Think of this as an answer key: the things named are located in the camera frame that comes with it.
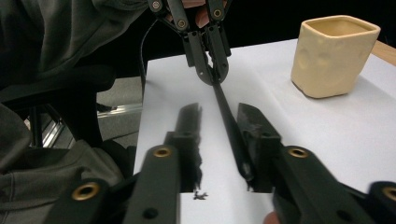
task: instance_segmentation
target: beige cup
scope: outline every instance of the beige cup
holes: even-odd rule
[[[350,16],[303,21],[291,81],[313,98],[352,91],[379,31],[378,26]]]

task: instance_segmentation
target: white tabletop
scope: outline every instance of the white tabletop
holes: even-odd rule
[[[379,180],[396,182],[396,67],[371,55],[355,89],[327,99],[303,96],[290,81],[297,40],[232,49],[222,88],[236,116],[238,103],[256,106],[285,146],[313,151],[338,181],[366,192]],[[181,223],[262,223],[273,209],[269,194],[247,191],[238,174],[212,87],[185,56],[148,63],[135,170],[146,150],[176,127],[178,110],[203,109],[200,154],[204,201],[181,197]]]

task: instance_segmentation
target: brass screw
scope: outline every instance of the brass screw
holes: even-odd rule
[[[72,198],[76,201],[85,201],[99,192],[99,185],[95,182],[89,182],[79,186],[73,191]]]
[[[220,16],[221,16],[221,11],[220,11],[220,9],[216,9],[215,11],[213,11],[213,15],[214,15],[215,17],[220,17]]]
[[[168,157],[170,156],[172,151],[167,147],[161,147],[154,151],[155,157]]]
[[[177,25],[178,25],[178,27],[183,28],[186,26],[186,22],[183,20],[180,20],[180,21],[178,21]]]
[[[160,7],[160,2],[158,2],[158,1],[153,2],[152,7],[155,9],[158,9]]]
[[[300,148],[291,148],[289,149],[289,154],[293,157],[297,158],[306,158],[308,157],[308,153],[305,150],[302,150]]]
[[[384,187],[382,192],[391,200],[396,202],[396,188],[394,187]]]

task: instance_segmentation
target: wooden surface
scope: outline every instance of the wooden surface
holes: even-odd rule
[[[380,41],[376,41],[372,53],[388,63],[396,66],[396,49]]]

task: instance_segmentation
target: square cup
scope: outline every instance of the square cup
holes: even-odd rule
[[[312,98],[352,91],[379,32],[370,22],[344,15],[303,21],[291,81]]]

